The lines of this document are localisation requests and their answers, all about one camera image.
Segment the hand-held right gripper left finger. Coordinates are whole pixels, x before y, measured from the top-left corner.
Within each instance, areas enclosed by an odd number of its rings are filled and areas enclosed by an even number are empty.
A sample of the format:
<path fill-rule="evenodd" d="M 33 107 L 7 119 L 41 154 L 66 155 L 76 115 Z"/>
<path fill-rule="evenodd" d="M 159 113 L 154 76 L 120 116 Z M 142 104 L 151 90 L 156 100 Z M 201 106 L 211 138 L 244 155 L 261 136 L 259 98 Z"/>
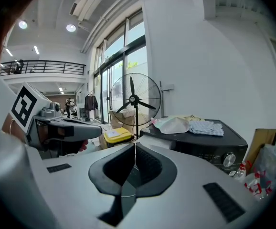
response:
<path fill-rule="evenodd" d="M 134 211 L 122 211 L 122 186 L 134 166 L 134 145 L 29 161 L 38 188 L 66 229 L 136 229 Z"/>

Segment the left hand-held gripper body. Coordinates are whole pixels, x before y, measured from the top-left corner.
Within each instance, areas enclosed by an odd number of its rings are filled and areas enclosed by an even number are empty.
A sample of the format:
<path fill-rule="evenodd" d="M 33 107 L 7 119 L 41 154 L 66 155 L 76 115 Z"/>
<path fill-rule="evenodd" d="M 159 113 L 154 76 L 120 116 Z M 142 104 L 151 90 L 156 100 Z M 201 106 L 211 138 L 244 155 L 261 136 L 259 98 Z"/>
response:
<path fill-rule="evenodd" d="M 28 83 L 21 85 L 9 114 L 25 133 L 28 146 L 57 152 L 56 141 L 65 141 L 60 105 Z"/>

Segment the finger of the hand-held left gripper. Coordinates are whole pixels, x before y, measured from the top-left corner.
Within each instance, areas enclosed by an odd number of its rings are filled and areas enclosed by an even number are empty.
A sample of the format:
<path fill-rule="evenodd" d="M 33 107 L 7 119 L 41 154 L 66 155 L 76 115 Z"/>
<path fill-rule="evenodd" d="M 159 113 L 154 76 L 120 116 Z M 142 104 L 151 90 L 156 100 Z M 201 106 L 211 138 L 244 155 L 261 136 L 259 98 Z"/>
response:
<path fill-rule="evenodd" d="M 85 141 L 101 136 L 102 128 L 76 119 L 64 119 L 65 141 Z"/>

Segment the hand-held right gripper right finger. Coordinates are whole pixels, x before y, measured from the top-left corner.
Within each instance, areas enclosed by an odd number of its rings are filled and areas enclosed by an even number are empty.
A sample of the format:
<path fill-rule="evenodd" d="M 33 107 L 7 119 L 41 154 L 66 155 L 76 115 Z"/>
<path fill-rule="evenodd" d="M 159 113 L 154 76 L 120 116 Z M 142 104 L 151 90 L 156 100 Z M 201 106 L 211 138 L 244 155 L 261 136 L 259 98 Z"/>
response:
<path fill-rule="evenodd" d="M 118 229 L 245 229 L 248 226 L 259 203 L 242 184 L 199 157 L 154 145 L 145 147 L 173 161 L 176 179 L 159 196 L 137 198 Z M 237 208 L 225 198 L 219 198 L 217 203 L 213 201 L 207 184 L 214 183 L 243 211 L 231 222 L 218 206 L 231 213 Z"/>

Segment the person's left forearm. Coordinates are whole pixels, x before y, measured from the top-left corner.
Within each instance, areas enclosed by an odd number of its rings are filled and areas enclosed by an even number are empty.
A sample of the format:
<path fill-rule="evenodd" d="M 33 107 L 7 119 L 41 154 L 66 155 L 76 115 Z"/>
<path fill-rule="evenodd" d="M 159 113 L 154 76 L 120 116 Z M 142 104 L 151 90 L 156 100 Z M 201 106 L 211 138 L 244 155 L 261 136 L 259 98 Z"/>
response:
<path fill-rule="evenodd" d="M 12 118 L 10 114 L 7 115 L 3 123 L 2 131 L 18 138 L 23 143 L 26 143 L 25 133 L 18 126 L 18 124 L 15 122 L 15 120 Z"/>

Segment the pink detergent pouch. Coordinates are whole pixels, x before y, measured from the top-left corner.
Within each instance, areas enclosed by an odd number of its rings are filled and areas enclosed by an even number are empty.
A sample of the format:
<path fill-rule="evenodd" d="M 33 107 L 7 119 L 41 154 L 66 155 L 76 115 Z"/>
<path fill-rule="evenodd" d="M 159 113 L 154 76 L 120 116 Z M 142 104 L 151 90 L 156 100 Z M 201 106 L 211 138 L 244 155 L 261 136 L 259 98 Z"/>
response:
<path fill-rule="evenodd" d="M 186 133 L 190 127 L 187 120 L 179 117 L 152 119 L 151 123 L 163 134 Z"/>

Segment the person's left hand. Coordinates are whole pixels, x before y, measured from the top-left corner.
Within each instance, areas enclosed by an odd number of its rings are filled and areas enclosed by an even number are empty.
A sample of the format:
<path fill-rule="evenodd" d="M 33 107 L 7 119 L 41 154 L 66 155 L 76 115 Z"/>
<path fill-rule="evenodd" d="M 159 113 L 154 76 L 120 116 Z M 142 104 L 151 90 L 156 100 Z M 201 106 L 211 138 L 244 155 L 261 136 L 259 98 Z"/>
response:
<path fill-rule="evenodd" d="M 86 145 L 88 141 L 75 141 L 75 142 L 66 142 L 66 141 L 56 141 L 57 154 L 59 156 L 65 156 L 68 154 L 77 154 L 78 152 L 84 151 L 87 149 Z"/>

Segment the clothes rack with dark garments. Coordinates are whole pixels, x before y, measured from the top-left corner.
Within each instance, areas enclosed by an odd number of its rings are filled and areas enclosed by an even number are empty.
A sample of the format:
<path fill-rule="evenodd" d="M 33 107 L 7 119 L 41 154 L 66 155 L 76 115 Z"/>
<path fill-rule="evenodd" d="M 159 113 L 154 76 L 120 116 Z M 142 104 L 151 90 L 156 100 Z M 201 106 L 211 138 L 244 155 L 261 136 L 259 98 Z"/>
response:
<path fill-rule="evenodd" d="M 98 111 L 98 101 L 93 91 L 85 96 L 84 110 L 88 114 L 89 119 L 95 120 Z"/>

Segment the black bin with yellow lid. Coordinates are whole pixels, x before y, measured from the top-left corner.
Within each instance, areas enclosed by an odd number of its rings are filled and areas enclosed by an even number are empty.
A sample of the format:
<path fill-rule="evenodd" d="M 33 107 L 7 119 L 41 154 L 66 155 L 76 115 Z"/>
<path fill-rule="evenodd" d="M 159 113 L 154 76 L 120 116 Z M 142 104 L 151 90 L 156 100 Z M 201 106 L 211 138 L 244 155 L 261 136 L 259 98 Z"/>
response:
<path fill-rule="evenodd" d="M 107 148 L 130 142 L 133 139 L 134 136 L 132 133 L 123 127 L 107 130 L 104 132 L 104 143 Z"/>

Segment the large plain cardboard box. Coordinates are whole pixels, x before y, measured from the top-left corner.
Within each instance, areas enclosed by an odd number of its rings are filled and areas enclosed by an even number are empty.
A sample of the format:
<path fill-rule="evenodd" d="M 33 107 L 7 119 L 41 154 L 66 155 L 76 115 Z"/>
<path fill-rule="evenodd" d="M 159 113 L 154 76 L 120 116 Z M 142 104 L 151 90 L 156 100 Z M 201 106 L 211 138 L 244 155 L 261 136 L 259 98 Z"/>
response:
<path fill-rule="evenodd" d="M 110 124 L 113 128 L 126 128 L 136 125 L 136 114 L 134 109 L 122 110 L 119 113 L 110 110 L 109 114 L 111 117 Z"/>

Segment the black metal railing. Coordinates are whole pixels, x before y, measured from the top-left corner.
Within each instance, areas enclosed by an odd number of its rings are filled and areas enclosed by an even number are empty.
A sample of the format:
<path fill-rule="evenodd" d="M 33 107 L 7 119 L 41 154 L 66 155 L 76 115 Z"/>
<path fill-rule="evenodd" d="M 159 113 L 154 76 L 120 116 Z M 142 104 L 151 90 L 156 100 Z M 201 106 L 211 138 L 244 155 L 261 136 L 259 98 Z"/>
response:
<path fill-rule="evenodd" d="M 0 64 L 0 76 L 13 75 L 16 62 L 3 62 Z M 84 75 L 86 65 L 74 62 L 52 61 L 52 60 L 24 60 L 21 74 L 27 73 L 59 73 Z"/>

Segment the person's white shirt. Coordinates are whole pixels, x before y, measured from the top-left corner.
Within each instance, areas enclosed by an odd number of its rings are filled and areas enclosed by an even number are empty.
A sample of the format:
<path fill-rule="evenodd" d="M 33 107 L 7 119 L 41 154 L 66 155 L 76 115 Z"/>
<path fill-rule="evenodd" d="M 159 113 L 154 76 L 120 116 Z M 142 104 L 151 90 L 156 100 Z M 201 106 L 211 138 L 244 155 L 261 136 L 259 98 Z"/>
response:
<path fill-rule="evenodd" d="M 24 144 L 2 130 L 14 100 L 0 77 L 0 229 L 60 229 L 37 187 Z"/>

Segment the glass sliding doors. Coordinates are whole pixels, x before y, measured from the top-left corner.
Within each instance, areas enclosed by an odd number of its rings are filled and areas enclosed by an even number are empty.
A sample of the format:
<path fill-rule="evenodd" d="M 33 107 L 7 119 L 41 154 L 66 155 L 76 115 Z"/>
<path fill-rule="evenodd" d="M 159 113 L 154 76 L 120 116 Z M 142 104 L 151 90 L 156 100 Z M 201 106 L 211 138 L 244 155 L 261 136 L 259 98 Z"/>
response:
<path fill-rule="evenodd" d="M 125 17 L 96 48 L 94 93 L 99 107 L 95 117 L 103 124 L 111 121 L 110 96 L 114 94 L 119 108 L 130 95 L 129 84 L 122 77 L 129 73 L 148 73 L 147 47 L 143 11 L 139 9 Z"/>

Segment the black washing machine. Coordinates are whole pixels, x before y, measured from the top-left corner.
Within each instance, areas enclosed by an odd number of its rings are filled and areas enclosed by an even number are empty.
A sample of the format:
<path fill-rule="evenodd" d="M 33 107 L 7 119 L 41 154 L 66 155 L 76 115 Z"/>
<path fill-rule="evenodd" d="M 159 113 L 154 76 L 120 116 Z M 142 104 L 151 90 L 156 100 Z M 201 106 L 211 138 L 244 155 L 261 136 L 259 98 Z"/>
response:
<path fill-rule="evenodd" d="M 154 125 L 149 125 L 140 130 L 140 136 L 152 137 L 174 142 L 172 150 L 202 158 L 230 176 L 238 170 L 246 154 L 247 142 L 230 126 L 220 120 L 213 120 L 216 124 L 223 125 L 223 136 L 198 135 L 191 132 L 179 134 L 163 134 Z M 233 152 L 236 161 L 230 167 L 223 166 L 223 156 Z"/>

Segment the silver washing machine knob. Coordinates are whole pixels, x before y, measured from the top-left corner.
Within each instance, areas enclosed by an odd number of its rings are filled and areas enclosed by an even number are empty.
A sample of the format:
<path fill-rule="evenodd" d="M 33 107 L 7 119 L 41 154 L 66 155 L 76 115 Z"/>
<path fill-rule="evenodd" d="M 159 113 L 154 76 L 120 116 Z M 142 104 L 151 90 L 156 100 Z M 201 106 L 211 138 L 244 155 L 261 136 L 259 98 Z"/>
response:
<path fill-rule="evenodd" d="M 236 161 L 236 155 L 233 152 L 228 152 L 223 156 L 223 166 L 230 167 Z"/>

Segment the white checked cloth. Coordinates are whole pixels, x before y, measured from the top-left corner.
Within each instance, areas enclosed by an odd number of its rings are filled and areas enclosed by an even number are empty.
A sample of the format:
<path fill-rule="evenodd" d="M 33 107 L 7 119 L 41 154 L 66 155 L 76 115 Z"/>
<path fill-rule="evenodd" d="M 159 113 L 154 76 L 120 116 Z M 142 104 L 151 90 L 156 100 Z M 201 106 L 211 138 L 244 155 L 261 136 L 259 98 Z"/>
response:
<path fill-rule="evenodd" d="M 224 135 L 223 125 L 212 121 L 189 121 L 189 131 L 198 135 Z"/>

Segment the beige cloth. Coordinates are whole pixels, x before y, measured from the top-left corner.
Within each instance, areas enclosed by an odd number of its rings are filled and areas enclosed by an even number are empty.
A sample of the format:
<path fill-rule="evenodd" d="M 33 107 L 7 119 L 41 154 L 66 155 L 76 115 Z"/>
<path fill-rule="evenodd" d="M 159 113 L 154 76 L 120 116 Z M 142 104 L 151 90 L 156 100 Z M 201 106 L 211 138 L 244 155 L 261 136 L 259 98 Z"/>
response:
<path fill-rule="evenodd" d="M 186 121 L 205 121 L 205 119 L 194 116 L 194 115 L 170 115 L 169 118 L 180 118 Z"/>

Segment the tall cardboard sheet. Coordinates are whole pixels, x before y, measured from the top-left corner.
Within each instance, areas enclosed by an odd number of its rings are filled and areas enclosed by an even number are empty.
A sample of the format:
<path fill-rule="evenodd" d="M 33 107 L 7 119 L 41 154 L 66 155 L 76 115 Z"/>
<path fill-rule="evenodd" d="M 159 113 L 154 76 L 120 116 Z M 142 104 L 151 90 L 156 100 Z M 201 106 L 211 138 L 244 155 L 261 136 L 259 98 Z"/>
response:
<path fill-rule="evenodd" d="M 244 158 L 246 162 L 246 171 L 250 172 L 252 165 L 254 164 L 260 149 L 265 144 L 272 144 L 275 139 L 276 129 L 258 128 L 255 130 L 250 147 L 247 150 L 247 154 Z"/>

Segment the clear plastic storage box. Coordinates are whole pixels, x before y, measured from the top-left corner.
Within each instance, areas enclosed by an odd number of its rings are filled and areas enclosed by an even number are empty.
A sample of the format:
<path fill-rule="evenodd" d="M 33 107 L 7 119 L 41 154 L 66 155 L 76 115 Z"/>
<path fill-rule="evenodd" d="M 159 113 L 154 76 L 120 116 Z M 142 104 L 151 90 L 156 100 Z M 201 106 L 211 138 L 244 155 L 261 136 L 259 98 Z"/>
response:
<path fill-rule="evenodd" d="M 265 144 L 260 149 L 255 167 L 268 178 L 276 178 L 276 145 Z"/>

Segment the white air conditioner unit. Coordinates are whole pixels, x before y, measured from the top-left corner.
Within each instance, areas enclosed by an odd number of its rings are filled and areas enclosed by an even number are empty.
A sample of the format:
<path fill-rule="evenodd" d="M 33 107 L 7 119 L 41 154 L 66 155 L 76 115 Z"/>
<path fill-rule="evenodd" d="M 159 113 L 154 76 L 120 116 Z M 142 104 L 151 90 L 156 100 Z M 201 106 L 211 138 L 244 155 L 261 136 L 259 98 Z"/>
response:
<path fill-rule="evenodd" d="M 75 0 L 69 14 L 79 21 L 88 21 L 102 0 Z"/>

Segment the black pedestal fan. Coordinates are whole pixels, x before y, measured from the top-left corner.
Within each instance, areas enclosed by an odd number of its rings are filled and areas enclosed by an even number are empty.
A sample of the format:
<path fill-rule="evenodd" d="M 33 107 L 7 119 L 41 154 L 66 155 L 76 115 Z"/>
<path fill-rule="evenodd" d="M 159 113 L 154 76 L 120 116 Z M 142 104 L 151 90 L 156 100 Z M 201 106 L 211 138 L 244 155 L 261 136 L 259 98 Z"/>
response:
<path fill-rule="evenodd" d="M 128 73 L 113 83 L 109 93 L 109 110 L 117 113 L 134 109 L 136 125 L 128 126 L 130 132 L 140 138 L 140 130 L 156 117 L 161 107 L 161 92 L 149 76 Z"/>

